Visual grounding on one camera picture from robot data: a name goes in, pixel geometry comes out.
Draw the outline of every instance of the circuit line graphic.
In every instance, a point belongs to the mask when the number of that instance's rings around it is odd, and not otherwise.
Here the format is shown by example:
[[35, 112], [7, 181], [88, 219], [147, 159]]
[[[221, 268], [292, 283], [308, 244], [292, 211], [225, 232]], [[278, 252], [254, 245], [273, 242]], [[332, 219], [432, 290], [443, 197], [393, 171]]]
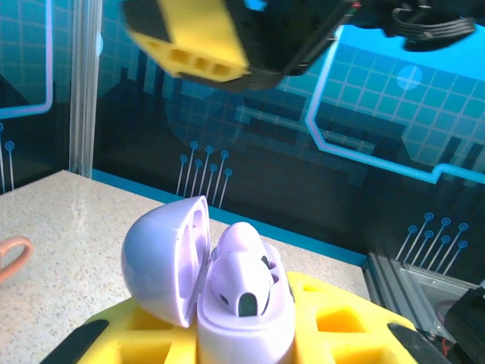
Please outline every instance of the circuit line graphic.
[[53, 0], [47, 0], [45, 2], [45, 101], [38, 105], [0, 108], [0, 120], [43, 114], [52, 107], [52, 103], [54, 102], [52, 76], [52, 2]]
[[399, 163], [386, 161], [372, 155], [366, 155], [364, 153], [347, 149], [341, 146], [329, 144], [325, 141], [320, 129], [315, 122], [315, 117], [320, 106], [320, 101], [324, 93], [325, 85], [327, 84], [327, 78], [330, 73], [333, 59], [336, 55], [336, 50], [339, 46], [342, 32], [343, 27], [340, 27], [336, 31], [337, 41], [334, 42], [334, 44], [330, 47], [327, 53], [327, 57], [318, 76], [317, 85], [315, 86], [313, 95], [311, 97], [308, 111], [305, 115], [305, 125], [308, 128], [308, 131], [310, 132], [310, 135], [313, 138], [318, 149], [322, 152], [327, 152], [333, 155], [337, 155], [339, 157], [351, 159], [355, 162], [360, 162], [366, 165], [370, 165], [371, 167], [391, 171], [397, 174], [401, 174], [402, 176], [422, 180], [430, 184], [436, 184], [442, 174], [450, 174], [454, 177], [464, 178], [465, 180], [470, 180], [478, 184], [485, 184], [485, 174], [481, 174], [476, 171], [469, 171], [468, 169], [457, 167], [455, 165], [441, 163], [436, 165], [431, 172], [426, 172], [413, 167], [401, 165]]

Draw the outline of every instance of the square hole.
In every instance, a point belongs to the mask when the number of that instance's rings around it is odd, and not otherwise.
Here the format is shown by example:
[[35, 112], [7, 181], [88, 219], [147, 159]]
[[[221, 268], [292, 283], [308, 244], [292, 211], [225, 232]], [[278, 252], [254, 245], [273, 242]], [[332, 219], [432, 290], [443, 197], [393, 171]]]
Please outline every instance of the square hole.
[[128, 324], [127, 330], [139, 331], [168, 331], [173, 327], [172, 324], [162, 321], [159, 318], [138, 307], [133, 312], [133, 316]]
[[223, 64], [216, 64], [212, 72], [217, 76], [226, 76], [229, 74], [230, 68], [228, 68], [228, 66], [224, 66]]
[[196, 59], [196, 69], [205, 71], [209, 66], [209, 61], [204, 58], [197, 58]]
[[120, 345], [122, 364], [145, 364], [147, 362], [163, 363], [167, 359], [171, 343], [150, 340], [143, 345]]
[[170, 59], [180, 64], [188, 64], [190, 61], [190, 53], [181, 51], [180, 49], [172, 49]]
[[317, 327], [320, 332], [365, 333], [357, 315], [349, 309], [318, 312]]

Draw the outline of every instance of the open case lid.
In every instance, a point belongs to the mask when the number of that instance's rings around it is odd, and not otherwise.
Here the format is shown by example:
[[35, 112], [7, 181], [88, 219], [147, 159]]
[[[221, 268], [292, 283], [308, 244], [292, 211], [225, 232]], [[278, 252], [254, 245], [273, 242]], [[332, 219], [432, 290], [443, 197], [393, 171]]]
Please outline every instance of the open case lid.
[[123, 243], [121, 266], [128, 290], [145, 311], [189, 327], [210, 248], [204, 196], [151, 210], [133, 224]]

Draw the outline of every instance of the earbud charging case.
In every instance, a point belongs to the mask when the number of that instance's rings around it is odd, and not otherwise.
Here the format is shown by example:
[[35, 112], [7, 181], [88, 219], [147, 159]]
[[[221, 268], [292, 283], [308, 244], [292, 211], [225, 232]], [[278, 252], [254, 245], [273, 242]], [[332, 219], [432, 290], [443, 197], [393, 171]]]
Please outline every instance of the earbud charging case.
[[139, 218], [121, 255], [128, 290], [145, 311], [172, 325], [188, 328], [197, 313], [200, 364], [293, 362], [295, 305], [280, 254], [264, 244], [275, 282], [264, 313], [234, 316], [205, 284], [217, 255], [217, 248], [210, 254], [209, 224], [204, 196]]

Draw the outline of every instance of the countertop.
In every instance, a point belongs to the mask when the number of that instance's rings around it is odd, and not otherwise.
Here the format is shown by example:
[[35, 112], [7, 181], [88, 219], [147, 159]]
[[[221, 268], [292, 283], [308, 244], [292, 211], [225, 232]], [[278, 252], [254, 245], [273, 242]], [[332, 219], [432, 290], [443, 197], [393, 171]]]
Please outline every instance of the countertop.
[[[128, 298], [120, 269], [124, 235], [160, 204], [67, 171], [0, 196], [0, 239], [24, 235], [35, 246], [27, 265], [0, 285], [0, 363], [40, 362], [90, 316]], [[211, 221], [212, 246], [226, 226]], [[368, 299], [359, 267], [264, 240], [287, 271]]]

